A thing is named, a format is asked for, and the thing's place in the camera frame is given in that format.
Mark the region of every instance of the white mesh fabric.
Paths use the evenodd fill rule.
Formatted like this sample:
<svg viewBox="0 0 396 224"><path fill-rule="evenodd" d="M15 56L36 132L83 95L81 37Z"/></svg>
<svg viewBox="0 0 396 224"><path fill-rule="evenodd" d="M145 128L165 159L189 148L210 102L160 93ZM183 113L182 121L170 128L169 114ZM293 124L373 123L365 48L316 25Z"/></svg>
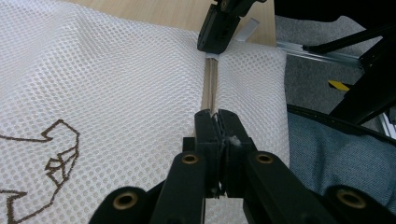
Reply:
<svg viewBox="0 0 396 224"><path fill-rule="evenodd" d="M147 190L164 180L182 138L192 135L193 115L201 106L205 55L196 50L196 41L194 32L63 2L0 0L0 223L88 223L114 189ZM244 78L260 83L257 74L269 62L284 61L273 49L243 46L231 44L220 56L219 94L225 102L230 94L224 85L238 86L233 72L239 70L222 69L222 61L240 63ZM259 57L247 60L241 52L249 50ZM244 70L249 63L259 70ZM275 79L268 77L276 87L279 71L274 70ZM234 94L247 97L245 82L240 84ZM268 113L286 114L279 106L284 97L276 97L282 102L263 105L270 107ZM256 140L267 131L252 128L274 127L266 119L259 127L251 110L268 107L238 100L218 99L219 108L241 114L259 149L275 148L279 138L288 142L287 133ZM280 114L263 113L275 120ZM276 152L285 161L289 150L280 148L286 151ZM243 222L242 205L210 200L205 218L206 223Z"/></svg>
<svg viewBox="0 0 396 224"><path fill-rule="evenodd" d="M276 154L289 166L289 132L284 91L286 53L275 48L232 41L219 56L216 108L238 115L258 150ZM207 210L227 207L216 223L247 223L242 200L211 201Z"/></svg>

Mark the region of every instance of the brown embroidered line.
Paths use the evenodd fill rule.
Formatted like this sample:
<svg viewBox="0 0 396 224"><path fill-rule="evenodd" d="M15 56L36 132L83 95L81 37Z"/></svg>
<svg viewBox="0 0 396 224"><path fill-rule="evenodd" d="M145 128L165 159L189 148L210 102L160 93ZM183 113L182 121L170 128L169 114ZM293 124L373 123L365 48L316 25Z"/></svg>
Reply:
<svg viewBox="0 0 396 224"><path fill-rule="evenodd" d="M55 183L57 189L54 191L50 201L48 204L44 205L43 207L41 207L40 209L36 210L35 212L33 212L32 214L23 217L19 220L15 220L14 218L14 206L13 203L15 200L24 197L25 195L28 194L28 192L22 192L22 191L17 191L17 190L1 190L0 189L0 193L11 193L11 194L16 194L13 196L10 196L9 198L7 198L7 217L8 217L8 224L17 224L17 223L21 223L31 217L36 216L37 214L41 213L43 210L45 210L46 208L50 207L51 205L53 205L53 202L55 200L55 196L57 195L57 193L59 192L59 190L62 188L62 186L64 185L64 183L69 179L69 174L72 172L75 164L76 164L76 160L79 156L78 153L78 144L79 144L79 132L74 129L73 127L71 127L70 125L68 125L67 123L65 123L62 119L58 119L55 123L53 123L47 130L45 130L43 133L41 133L41 135L44 137L44 139L28 139L28 138L16 138L16 137L10 137L10 136L3 136L0 134L0 138L2 139L6 139L6 140L11 140L11 141L22 141L22 142L34 142L34 143L47 143L50 142L52 140L51 137L48 137L48 133L54 129L57 125L62 124L64 126L66 126L69 130L71 130L73 133L76 134L76 144L74 147L71 147L69 149L67 149L64 152L58 153L57 157L58 160L55 159L49 159L49 162L46 165L46 170L49 170L49 172L47 173L47 176ZM70 151L75 150L74 155L71 155L66 161L63 160L62 155L69 153ZM72 164L70 165L70 170L66 173L65 172L65 166L67 163L69 163L71 160ZM56 161L59 162L60 165L57 167L51 167L50 166L50 162L51 161ZM53 174L57 171L57 169L62 169L62 176L63 176L63 181L59 182L58 180L56 180L56 178L53 176Z"/></svg>

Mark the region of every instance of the wooden table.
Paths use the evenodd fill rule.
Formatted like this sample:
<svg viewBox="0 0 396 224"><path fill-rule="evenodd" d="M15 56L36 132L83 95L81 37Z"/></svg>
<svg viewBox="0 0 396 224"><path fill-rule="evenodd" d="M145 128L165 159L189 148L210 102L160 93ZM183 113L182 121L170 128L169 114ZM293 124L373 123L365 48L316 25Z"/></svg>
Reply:
<svg viewBox="0 0 396 224"><path fill-rule="evenodd" d="M65 0L90 7L119 18L200 32L210 4L214 0ZM238 30L250 18L260 22L248 42L276 45L274 1L256 2L240 22Z"/></svg>

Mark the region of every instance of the gray cloth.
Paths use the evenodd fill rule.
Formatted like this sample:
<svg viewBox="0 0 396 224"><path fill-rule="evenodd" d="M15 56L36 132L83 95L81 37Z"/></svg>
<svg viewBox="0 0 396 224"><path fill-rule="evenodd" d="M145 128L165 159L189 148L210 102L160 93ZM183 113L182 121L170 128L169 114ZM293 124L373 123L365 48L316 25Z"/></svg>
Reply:
<svg viewBox="0 0 396 224"><path fill-rule="evenodd" d="M360 189L396 215L396 147L289 113L290 169L308 189Z"/></svg>

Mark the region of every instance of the black clamp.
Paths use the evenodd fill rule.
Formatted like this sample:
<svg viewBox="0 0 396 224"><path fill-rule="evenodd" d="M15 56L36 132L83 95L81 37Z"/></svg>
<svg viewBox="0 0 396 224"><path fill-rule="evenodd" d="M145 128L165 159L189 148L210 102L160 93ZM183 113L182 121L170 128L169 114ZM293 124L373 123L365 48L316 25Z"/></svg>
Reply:
<svg viewBox="0 0 396 224"><path fill-rule="evenodd" d="M215 0L206 14L198 37L198 50L220 54L227 49L240 17L248 14L253 3L266 0Z"/></svg>
<svg viewBox="0 0 396 224"><path fill-rule="evenodd" d="M258 151L235 113L195 114L195 137L183 139L168 177L145 192L110 193L90 223L204 223L205 198L242 198L249 223L396 223L367 194L333 186L306 189L276 155Z"/></svg>

